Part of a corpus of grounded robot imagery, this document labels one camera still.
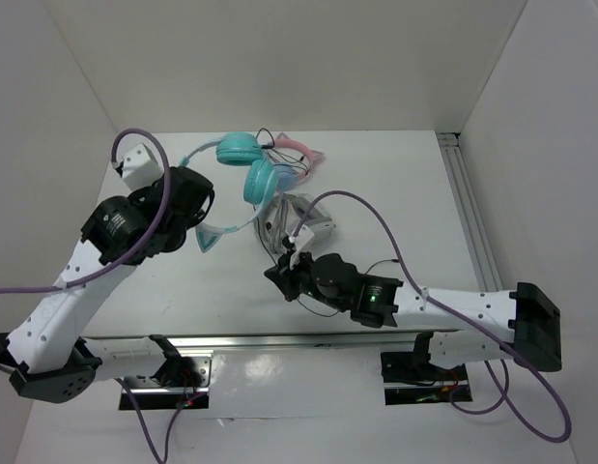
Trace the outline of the teal cat-ear headphones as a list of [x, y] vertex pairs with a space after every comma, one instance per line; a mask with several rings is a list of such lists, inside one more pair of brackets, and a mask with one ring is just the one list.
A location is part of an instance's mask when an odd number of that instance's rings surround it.
[[229, 132], [205, 142], [184, 156], [179, 166], [188, 166], [197, 154], [215, 147], [216, 161], [232, 167], [248, 168], [243, 187], [242, 199], [255, 210], [244, 222], [228, 227], [217, 227], [202, 221], [195, 226], [196, 241], [203, 253], [216, 245], [222, 236], [236, 233], [253, 223], [271, 203], [277, 192], [279, 175], [272, 162], [265, 156], [265, 146], [247, 132]]

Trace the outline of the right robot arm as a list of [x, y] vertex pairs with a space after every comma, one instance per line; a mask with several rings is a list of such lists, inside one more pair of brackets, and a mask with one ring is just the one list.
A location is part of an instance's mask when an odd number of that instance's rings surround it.
[[539, 372], [562, 368], [560, 311], [535, 284], [512, 291], [422, 287], [361, 273], [340, 254], [282, 255], [264, 272], [287, 301], [310, 297], [379, 329], [419, 327], [411, 367], [422, 379], [460, 364], [511, 359]]

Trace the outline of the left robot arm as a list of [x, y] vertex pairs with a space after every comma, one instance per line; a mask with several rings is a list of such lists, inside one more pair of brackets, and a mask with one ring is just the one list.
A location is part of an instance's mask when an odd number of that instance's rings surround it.
[[81, 229], [64, 281], [103, 270], [92, 281], [62, 287], [44, 297], [26, 320], [0, 333], [0, 363], [7, 366], [15, 392], [60, 404], [95, 382], [124, 377], [150, 378], [164, 387], [197, 384], [193, 360], [182, 357], [163, 335], [93, 340], [82, 333], [111, 293], [145, 259], [178, 250], [189, 229], [201, 222], [214, 201], [214, 186], [187, 167], [169, 170], [170, 193], [151, 238], [116, 266], [151, 225], [162, 199], [162, 180], [99, 203]]

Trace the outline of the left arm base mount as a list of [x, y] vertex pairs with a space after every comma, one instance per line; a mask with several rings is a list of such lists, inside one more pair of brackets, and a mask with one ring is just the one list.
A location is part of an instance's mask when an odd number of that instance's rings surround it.
[[190, 350], [175, 376], [160, 382], [152, 377], [126, 377], [124, 382], [142, 411], [170, 411], [182, 406], [205, 410], [210, 404], [213, 351]]

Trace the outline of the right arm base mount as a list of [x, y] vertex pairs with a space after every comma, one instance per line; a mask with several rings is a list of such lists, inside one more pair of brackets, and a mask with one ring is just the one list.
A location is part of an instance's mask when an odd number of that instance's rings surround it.
[[387, 406], [448, 402], [452, 392], [455, 400], [472, 402], [464, 365], [452, 369], [415, 365], [410, 352], [381, 352], [380, 358]]

